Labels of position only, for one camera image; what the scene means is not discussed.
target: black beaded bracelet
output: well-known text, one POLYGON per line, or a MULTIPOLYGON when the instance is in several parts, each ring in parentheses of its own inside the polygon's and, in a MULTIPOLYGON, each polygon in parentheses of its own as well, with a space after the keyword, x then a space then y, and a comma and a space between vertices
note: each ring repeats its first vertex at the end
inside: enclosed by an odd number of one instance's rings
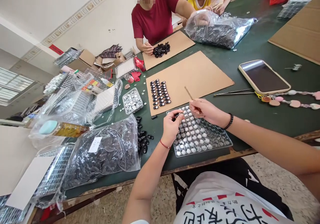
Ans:
POLYGON ((231 113, 228 113, 228 114, 231 116, 231 118, 230 118, 229 124, 225 128, 222 128, 224 131, 226 129, 228 129, 231 126, 232 122, 233 122, 233 115, 231 113))

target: mint green lid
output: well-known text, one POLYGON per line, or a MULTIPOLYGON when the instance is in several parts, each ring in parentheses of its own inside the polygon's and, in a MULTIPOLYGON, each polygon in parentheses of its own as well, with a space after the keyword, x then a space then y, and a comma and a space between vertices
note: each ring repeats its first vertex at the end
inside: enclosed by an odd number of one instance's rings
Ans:
POLYGON ((57 121, 46 121, 39 130, 39 134, 48 135, 57 127, 57 121))

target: floor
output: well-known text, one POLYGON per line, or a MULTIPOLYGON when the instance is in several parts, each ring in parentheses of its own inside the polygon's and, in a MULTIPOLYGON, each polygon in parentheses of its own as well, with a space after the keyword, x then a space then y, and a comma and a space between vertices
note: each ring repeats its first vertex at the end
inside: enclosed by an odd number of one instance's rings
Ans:
MULTIPOLYGON (((296 223, 309 224, 320 221, 320 204, 293 174, 260 154, 247 156, 244 159, 262 184, 282 197, 283 202, 290 207, 296 223)), ((132 185, 123 186, 121 191, 104 196, 100 201, 68 215, 56 224, 121 223, 131 188, 132 185)), ((160 178, 152 200, 152 223, 173 223, 175 215, 175 193, 171 176, 168 175, 160 178)))

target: decorative wall border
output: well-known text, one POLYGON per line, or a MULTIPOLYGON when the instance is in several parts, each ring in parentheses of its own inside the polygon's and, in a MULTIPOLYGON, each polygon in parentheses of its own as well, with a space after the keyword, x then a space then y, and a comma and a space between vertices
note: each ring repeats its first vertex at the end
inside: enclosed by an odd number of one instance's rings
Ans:
MULTIPOLYGON (((47 36, 41 44, 45 47, 49 47, 60 38, 65 32, 75 26, 83 17, 88 15, 92 10, 96 9, 105 0, 90 0, 80 10, 78 10, 72 17, 55 29, 49 36, 47 36)), ((36 57, 42 50, 38 47, 33 47, 28 53, 26 53, 22 59, 26 62, 31 61, 36 57)))

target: green table surface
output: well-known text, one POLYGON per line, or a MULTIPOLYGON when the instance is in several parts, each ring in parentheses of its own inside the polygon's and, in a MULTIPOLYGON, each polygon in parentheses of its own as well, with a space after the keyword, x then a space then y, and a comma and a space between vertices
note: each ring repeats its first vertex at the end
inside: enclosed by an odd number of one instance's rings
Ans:
MULTIPOLYGON (((263 59, 266 61, 276 72, 278 72, 292 85, 292 89, 294 90, 309 92, 320 90, 320 66, 267 42, 268 39, 286 23, 285 20, 279 20, 276 18, 281 8, 282 7, 279 5, 269 6, 269 0, 235 0, 234 2, 231 2, 227 7, 226 12, 230 12, 232 16, 241 18, 255 17, 258 19, 258 22, 251 27, 248 33, 236 45, 236 52, 196 42, 196 44, 191 48, 179 53, 154 68, 143 72, 140 76, 140 81, 135 82, 136 86, 133 84, 131 85, 131 88, 136 87, 138 89, 142 101, 147 103, 134 115, 142 117, 142 130, 145 130, 148 134, 154 136, 154 140, 150 140, 148 152, 142 155, 141 166, 143 166, 143 164, 148 160, 162 136, 163 118, 165 117, 165 113, 162 113, 158 115, 156 119, 151 119, 147 96, 147 88, 149 88, 150 85, 149 83, 144 84, 145 79, 177 63, 178 61, 183 60, 197 51, 202 51, 214 64, 216 64, 235 82, 233 86, 220 90, 216 93, 251 88, 249 83, 239 72, 238 66, 241 63, 256 59, 263 59), (297 72, 285 69, 293 67, 294 64, 302 64, 302 68, 297 72)), ((139 59, 143 59, 141 53, 137 56, 139 59)), ((115 109, 115 113, 110 123, 117 122, 127 117, 125 111, 119 111, 123 107, 122 96, 126 92, 128 92, 128 90, 122 90, 120 97, 121 106, 115 109)), ((204 97, 225 112, 233 113, 235 116, 242 119, 249 119, 251 123, 290 137, 295 137, 320 129, 320 111, 312 110, 311 108, 292 108, 287 104, 281 104, 278 107, 273 107, 267 103, 261 102, 254 94, 220 97, 213 97, 213 94, 210 94, 204 97)), ((286 96, 286 99, 298 99, 301 103, 305 104, 316 102, 314 97, 310 95, 286 96)), ((105 122, 109 117, 109 112, 110 111, 105 112, 102 117, 97 120, 96 125, 105 122)), ((250 148, 249 145, 240 139, 230 133, 228 134, 233 141, 233 148, 235 151, 243 151, 250 148)), ((176 158, 174 150, 171 148, 163 170, 173 170, 179 167, 224 156, 229 153, 229 149, 224 148, 176 158)), ((119 172, 104 176, 98 179, 95 183, 68 190, 66 192, 66 196, 69 199, 77 197, 89 190, 132 180, 136 178, 137 174, 138 171, 134 171, 119 172)))

